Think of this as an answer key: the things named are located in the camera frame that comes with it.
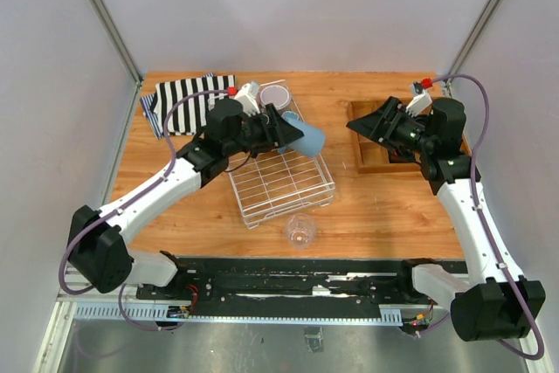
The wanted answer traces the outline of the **plain blue cup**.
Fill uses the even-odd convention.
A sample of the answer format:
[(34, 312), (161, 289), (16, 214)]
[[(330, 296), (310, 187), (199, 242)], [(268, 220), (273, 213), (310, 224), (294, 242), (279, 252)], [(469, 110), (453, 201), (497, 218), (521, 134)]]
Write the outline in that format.
[(326, 141), (324, 132), (304, 121), (289, 120), (288, 122), (303, 133), (300, 139), (289, 143), (288, 147), (308, 158), (315, 158), (320, 154)]

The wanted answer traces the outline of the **lilac grey mug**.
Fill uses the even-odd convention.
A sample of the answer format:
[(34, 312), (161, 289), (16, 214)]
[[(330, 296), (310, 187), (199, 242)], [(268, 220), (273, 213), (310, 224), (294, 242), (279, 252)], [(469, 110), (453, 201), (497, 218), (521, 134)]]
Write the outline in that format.
[(274, 105), (280, 113), (283, 113), (291, 109), (292, 95), (285, 86), (271, 85), (261, 90), (259, 100), (263, 107)]

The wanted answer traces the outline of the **clear glass cup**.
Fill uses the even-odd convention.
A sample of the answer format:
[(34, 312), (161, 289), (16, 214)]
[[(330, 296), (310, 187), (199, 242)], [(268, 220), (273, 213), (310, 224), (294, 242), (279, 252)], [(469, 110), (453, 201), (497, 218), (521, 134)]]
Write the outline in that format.
[(305, 248), (314, 240), (317, 233), (315, 218), (305, 213), (291, 215), (284, 226), (288, 241), (295, 248)]

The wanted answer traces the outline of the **blue floral mug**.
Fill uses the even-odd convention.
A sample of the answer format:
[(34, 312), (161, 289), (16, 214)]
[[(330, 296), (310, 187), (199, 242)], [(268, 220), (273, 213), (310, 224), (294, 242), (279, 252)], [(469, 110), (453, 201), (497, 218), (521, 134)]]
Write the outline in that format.
[(293, 125), (293, 122), (298, 122), (298, 120), (284, 116), (280, 116), (279, 118), (280, 139), (277, 151), (281, 154), (289, 149), (294, 142), (304, 136), (303, 132)]

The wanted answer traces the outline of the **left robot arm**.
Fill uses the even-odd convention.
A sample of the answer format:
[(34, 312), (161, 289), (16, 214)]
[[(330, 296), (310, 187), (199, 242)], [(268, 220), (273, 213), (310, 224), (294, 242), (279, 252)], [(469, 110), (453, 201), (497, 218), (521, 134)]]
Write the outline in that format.
[(202, 189), (225, 172), (230, 157), (247, 152), (255, 157), (303, 137), (274, 106), (265, 114), (247, 115), (240, 102), (221, 100), (206, 115), (206, 124), (170, 162), (126, 196), (94, 210), (82, 206), (72, 216), (63, 258), (102, 294), (126, 283), (156, 286), (166, 298), (181, 297), (187, 278), (167, 252), (136, 253), (132, 239), (179, 200)]

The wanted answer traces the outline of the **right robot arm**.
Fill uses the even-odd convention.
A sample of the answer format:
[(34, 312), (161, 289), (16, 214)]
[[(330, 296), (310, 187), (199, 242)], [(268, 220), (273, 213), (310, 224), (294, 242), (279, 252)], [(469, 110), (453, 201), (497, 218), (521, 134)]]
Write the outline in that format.
[(462, 149), (466, 114), (461, 102), (435, 99), (415, 116), (398, 98), (349, 121), (347, 128), (389, 151), (418, 155), (421, 173), (452, 221), (466, 258), (468, 279), (433, 259), (408, 259), (397, 276), (397, 296), (414, 303), (425, 296), (450, 314), (465, 342), (520, 339), (532, 332), (546, 294), (528, 280), (506, 248), (486, 202), (473, 157)]

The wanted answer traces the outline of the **wooden compartment tray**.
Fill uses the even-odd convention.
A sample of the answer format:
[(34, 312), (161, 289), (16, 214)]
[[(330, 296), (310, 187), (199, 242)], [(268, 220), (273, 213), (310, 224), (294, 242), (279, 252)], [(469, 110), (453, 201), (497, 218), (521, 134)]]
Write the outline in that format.
[[(349, 121), (377, 110), (383, 103), (380, 100), (350, 103)], [(405, 111), (408, 104), (408, 100), (400, 100), (400, 109)], [(363, 174), (419, 170), (425, 179), (433, 181), (456, 169), (459, 160), (466, 155), (462, 139), (466, 124), (464, 105), (454, 99), (437, 98), (421, 114), (427, 115), (427, 122), (422, 148), (414, 152), (416, 163), (390, 163), (389, 149), (382, 146), (381, 142), (373, 142), (352, 131), (357, 170)]]

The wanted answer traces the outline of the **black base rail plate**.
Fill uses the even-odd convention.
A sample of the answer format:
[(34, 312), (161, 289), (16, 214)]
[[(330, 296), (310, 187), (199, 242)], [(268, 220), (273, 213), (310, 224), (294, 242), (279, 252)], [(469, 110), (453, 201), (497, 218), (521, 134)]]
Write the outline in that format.
[(197, 297), (196, 315), (311, 320), (377, 317), (386, 305), (428, 307), (411, 296), (393, 259), (177, 259), (176, 279), (165, 287), (138, 287), (140, 300), (174, 303)]

